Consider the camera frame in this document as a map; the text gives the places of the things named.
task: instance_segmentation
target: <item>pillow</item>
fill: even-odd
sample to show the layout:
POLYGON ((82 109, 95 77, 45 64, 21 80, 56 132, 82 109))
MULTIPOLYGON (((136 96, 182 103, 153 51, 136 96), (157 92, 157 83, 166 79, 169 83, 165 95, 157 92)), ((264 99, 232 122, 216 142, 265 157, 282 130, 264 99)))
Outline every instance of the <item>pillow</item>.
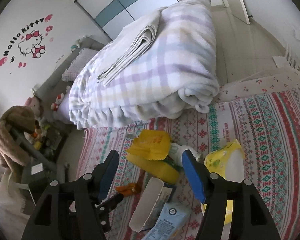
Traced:
POLYGON ((98 50, 83 48, 71 62, 70 67, 62 74, 62 81, 74 81, 85 65, 98 53, 98 50))
POLYGON ((70 115, 69 115, 69 94, 70 92, 65 95, 58 110, 53 111, 53 119, 59 120, 65 124, 73 124, 70 121, 70 115))

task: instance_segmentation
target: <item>patterned bedsheet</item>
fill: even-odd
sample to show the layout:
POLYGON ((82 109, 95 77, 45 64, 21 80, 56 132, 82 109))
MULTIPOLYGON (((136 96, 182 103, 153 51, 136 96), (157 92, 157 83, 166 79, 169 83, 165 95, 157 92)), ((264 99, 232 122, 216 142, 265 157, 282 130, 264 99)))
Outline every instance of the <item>patterned bedsheet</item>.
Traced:
MULTIPOLYGON (((87 129, 77 176, 91 172, 114 149, 120 154, 120 163, 109 194, 115 193, 114 187, 130 182, 138 181, 144 188, 149 174, 125 157, 132 143, 125 134, 139 134, 142 129, 165 130, 173 142, 189 145, 205 155, 237 138, 245 151, 245 177, 253 181, 263 197, 281 238, 295 239, 300 233, 300 85, 283 92, 216 103, 208 114, 187 110, 175 120, 159 118, 120 129, 87 129)), ((111 214, 108 239, 143 237, 145 233, 133 232, 128 226, 139 199, 140 195, 125 198, 111 214)), ((194 240, 202 213, 184 173, 180 174, 173 200, 192 209, 175 239, 194 240)))

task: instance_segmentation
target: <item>plaid pillow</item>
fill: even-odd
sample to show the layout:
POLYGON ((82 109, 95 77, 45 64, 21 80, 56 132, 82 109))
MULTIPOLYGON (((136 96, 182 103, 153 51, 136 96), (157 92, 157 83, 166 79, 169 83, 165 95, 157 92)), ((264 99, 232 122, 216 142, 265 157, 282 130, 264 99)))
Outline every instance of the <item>plaid pillow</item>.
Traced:
POLYGON ((74 81, 85 65, 98 53, 98 50, 83 48, 71 62, 70 67, 62 74, 62 81, 74 81))

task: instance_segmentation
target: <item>hello kitty wall decal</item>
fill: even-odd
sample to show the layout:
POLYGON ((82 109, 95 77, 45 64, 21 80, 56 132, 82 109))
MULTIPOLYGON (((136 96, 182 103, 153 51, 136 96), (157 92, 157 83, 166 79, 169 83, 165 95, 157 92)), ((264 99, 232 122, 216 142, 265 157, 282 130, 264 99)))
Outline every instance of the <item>hello kitty wall decal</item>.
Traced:
POLYGON ((44 36, 47 36, 49 32, 53 30, 52 25, 43 24, 49 22, 52 19, 52 14, 44 18, 40 18, 34 22, 29 23, 26 27, 21 28, 21 31, 17 33, 9 42, 7 50, 3 52, 3 58, 0 59, 0 67, 5 64, 8 59, 9 63, 16 65, 18 68, 26 67, 27 63, 25 57, 33 59, 39 59, 46 52, 46 42, 43 41, 44 36))

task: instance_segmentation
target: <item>yellow package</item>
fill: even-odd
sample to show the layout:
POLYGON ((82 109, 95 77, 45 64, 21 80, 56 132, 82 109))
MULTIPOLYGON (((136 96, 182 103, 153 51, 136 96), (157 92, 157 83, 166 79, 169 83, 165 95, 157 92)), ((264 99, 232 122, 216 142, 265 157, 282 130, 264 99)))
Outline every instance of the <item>yellow package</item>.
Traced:
POLYGON ((169 184, 176 184, 179 178, 179 172, 164 161, 146 160, 145 158, 132 154, 127 154, 127 160, 169 184))
POLYGON ((167 132, 142 130, 127 152, 146 160, 163 160, 167 157, 170 146, 170 136, 167 132))
MULTIPOLYGON (((226 180, 242 182, 244 180, 243 166, 244 152, 238 140, 229 142, 226 147, 221 150, 208 154, 204 160, 210 172, 218 173, 226 180)), ((204 213, 206 205, 201 205, 204 213)), ((233 200, 227 201, 225 223, 228 224, 232 220, 233 200)))

